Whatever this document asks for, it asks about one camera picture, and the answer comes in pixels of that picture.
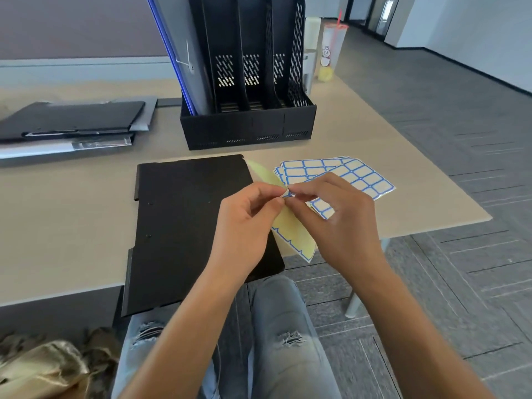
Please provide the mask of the grey folder with blue edge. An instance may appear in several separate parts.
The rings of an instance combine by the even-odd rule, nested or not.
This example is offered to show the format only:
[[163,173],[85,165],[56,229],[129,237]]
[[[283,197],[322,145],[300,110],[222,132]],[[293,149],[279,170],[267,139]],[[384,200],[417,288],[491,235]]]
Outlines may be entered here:
[[191,115],[215,112],[189,0],[147,0]]

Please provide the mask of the yellow sticker backing sheet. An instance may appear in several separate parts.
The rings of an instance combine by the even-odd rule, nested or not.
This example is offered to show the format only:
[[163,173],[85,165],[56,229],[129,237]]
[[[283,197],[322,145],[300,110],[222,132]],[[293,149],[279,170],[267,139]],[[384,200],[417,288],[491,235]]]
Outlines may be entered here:
[[[244,159],[249,169],[251,169],[258,178],[265,183],[287,187],[281,180],[261,164],[249,159]],[[294,213],[285,206],[272,225],[272,231],[284,243],[291,247],[304,261],[310,263],[316,252],[316,242],[309,234],[308,230],[296,218]]]

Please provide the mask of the black flat file folder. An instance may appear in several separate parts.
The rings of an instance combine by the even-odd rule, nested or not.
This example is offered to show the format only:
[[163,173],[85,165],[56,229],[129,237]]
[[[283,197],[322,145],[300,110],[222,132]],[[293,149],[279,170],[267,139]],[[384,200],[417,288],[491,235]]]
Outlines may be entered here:
[[137,166],[121,316],[186,297],[209,259],[221,201],[252,182],[241,154]]

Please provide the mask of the blue-bordered label sheet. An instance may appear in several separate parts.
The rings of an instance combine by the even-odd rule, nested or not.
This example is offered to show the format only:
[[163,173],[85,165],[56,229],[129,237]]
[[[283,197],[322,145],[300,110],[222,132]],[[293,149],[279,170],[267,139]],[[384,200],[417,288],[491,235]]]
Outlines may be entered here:
[[353,160],[350,160],[349,162],[342,164],[326,173],[336,174],[338,177],[347,181],[357,190],[369,195],[374,201],[386,194],[393,192],[396,189],[396,187],[380,173],[376,172],[374,169],[363,163],[363,161],[356,158],[353,158]]
[[326,173],[342,164],[353,160],[351,157],[318,158],[307,160],[287,160],[273,169],[281,182],[288,186],[291,183],[307,181],[315,176]]

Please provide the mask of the black mesh file organizer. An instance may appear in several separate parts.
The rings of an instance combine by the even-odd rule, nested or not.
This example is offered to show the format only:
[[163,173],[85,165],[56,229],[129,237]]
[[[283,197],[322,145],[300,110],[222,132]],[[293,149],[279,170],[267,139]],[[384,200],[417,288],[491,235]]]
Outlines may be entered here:
[[303,86],[305,0],[189,0],[206,59],[211,113],[183,98],[189,150],[311,138]]

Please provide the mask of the glass door with dark frame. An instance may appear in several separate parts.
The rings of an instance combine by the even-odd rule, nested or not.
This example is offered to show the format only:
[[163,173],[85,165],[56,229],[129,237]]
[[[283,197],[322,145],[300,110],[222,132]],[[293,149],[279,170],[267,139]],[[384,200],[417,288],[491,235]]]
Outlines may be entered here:
[[399,0],[348,0],[343,22],[384,41]]

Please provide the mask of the black clip folder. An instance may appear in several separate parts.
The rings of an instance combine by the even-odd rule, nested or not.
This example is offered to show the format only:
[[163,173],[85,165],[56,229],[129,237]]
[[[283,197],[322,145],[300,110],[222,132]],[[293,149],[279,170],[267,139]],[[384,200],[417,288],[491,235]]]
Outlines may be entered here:
[[35,102],[0,121],[0,142],[125,134],[143,101],[59,105]]

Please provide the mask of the person's left leg in jeans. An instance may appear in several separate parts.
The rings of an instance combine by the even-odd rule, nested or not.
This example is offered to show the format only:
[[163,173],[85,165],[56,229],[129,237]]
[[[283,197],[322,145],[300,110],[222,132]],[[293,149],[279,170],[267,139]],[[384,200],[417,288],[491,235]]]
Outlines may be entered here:
[[[137,369],[157,342],[164,327],[170,321],[180,303],[135,314],[130,318],[118,362],[111,399],[118,399]],[[197,399],[221,399],[220,382],[221,358],[216,348],[204,375]]]

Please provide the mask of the person's left forearm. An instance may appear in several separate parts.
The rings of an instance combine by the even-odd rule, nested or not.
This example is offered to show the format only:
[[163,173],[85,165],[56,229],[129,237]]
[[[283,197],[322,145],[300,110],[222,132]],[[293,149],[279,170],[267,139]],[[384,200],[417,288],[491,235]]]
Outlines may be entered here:
[[209,263],[119,399],[195,399],[248,269]]

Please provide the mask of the golden fabric bag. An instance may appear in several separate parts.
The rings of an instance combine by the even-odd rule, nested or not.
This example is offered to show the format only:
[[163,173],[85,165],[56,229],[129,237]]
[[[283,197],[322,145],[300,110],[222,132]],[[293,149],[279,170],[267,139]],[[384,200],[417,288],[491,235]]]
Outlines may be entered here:
[[0,399],[110,399],[121,347],[109,328],[86,330],[79,345],[0,335]]

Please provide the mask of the person's right leg in jeans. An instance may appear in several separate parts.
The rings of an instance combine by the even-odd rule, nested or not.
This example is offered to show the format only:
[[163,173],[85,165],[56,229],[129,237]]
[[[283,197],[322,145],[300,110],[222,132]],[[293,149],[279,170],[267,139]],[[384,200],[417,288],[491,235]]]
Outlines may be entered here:
[[342,399],[295,282],[274,275],[251,302],[248,399]]

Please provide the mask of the grey desk partition panel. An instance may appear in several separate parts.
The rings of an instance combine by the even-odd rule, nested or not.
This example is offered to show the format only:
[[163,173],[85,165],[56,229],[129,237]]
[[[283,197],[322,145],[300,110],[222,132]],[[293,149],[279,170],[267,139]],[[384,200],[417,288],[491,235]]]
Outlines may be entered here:
[[0,0],[0,86],[176,80],[147,0]]

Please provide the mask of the clear plastic document sleeve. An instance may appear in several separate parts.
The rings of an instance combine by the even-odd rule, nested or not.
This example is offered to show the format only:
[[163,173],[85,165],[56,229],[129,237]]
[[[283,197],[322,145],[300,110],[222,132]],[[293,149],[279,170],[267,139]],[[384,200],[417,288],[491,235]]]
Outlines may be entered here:
[[0,143],[0,160],[129,147],[132,146],[134,139],[135,134],[130,132],[126,134]]

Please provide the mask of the person's left hand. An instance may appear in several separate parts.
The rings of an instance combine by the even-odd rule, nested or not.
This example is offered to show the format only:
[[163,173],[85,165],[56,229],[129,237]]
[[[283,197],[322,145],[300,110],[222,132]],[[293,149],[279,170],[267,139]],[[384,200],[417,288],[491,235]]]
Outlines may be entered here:
[[250,226],[250,206],[260,199],[281,197],[285,189],[254,182],[223,199],[206,271],[227,284],[241,286],[262,259],[267,233],[256,233]]

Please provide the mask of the grey document folder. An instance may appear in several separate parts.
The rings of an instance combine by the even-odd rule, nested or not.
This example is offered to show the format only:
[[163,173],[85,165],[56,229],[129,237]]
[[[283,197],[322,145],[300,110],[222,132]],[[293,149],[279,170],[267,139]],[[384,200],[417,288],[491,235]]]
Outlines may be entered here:
[[150,129],[150,124],[155,112],[158,97],[157,96],[145,96],[138,101],[144,102],[144,106],[141,109],[139,115],[132,122],[129,127],[131,132],[147,132]]

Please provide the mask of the clear plastic drink cup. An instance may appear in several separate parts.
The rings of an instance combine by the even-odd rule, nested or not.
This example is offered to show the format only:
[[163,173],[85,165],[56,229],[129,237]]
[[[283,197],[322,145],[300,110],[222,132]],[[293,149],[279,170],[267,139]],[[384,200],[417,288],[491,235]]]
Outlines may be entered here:
[[348,28],[348,25],[341,23],[325,24],[318,64],[318,81],[328,82],[333,78]]

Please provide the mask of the person's leg in jeans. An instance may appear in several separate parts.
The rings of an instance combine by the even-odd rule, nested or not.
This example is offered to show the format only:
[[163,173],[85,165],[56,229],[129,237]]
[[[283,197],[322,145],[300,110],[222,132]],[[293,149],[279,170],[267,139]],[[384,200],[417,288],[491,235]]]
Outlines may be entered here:
[[295,282],[274,275],[251,302],[248,399],[342,399]]
[[[170,321],[180,303],[135,314],[130,318],[118,362],[111,399],[118,399],[137,369],[157,342],[164,327]],[[197,399],[221,399],[220,382],[221,358],[216,348],[204,375]]]

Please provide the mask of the person's right hand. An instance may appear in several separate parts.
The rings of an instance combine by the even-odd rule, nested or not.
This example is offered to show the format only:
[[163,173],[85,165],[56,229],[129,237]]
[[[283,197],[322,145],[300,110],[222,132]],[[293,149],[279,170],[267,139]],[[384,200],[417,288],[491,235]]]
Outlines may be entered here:
[[315,195],[334,210],[328,219],[321,217],[320,234],[312,238],[325,261],[346,279],[356,294],[363,295],[390,273],[370,196],[333,173],[288,188],[293,195]]

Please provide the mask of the person's right forearm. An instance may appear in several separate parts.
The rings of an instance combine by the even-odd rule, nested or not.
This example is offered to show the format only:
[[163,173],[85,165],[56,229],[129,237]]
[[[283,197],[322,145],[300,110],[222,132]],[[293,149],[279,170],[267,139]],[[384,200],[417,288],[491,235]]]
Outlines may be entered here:
[[383,258],[345,277],[367,309],[404,399],[496,399]]

